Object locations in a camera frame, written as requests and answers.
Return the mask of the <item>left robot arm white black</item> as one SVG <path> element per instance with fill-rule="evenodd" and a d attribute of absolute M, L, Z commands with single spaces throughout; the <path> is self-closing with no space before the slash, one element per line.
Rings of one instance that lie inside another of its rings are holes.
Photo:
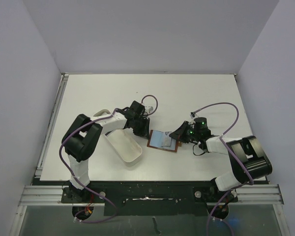
<path fill-rule="evenodd" d="M 85 202 L 90 197 L 89 158 L 100 137 L 131 129 L 135 136 L 149 139 L 149 115 L 152 113 L 153 108 L 133 101 L 129 107 L 115 108 L 111 113 L 102 110 L 92 117 L 79 114 L 75 118 L 59 147 L 59 158 L 70 172 L 69 187 L 75 199 Z"/>

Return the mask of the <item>brown leather card holder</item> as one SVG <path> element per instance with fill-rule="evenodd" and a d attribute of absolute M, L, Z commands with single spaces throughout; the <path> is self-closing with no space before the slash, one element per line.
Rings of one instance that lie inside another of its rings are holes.
<path fill-rule="evenodd" d="M 177 152 L 178 147 L 181 146 L 181 142 L 171 138 L 170 134 L 171 131 L 151 130 L 147 147 L 163 151 Z"/>

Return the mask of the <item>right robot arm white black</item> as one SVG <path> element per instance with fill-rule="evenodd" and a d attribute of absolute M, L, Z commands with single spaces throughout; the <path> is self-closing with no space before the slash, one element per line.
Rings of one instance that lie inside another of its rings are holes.
<path fill-rule="evenodd" d="M 253 181 L 270 175 L 272 164 L 255 136 L 243 138 L 224 138 L 211 133 L 207 119 L 199 117 L 184 123 L 170 138 L 181 143 L 193 143 L 203 153 L 217 153 L 229 157 L 232 170 L 214 178 L 209 189 L 210 197 L 222 200 L 227 191 L 240 185 L 253 184 Z"/>

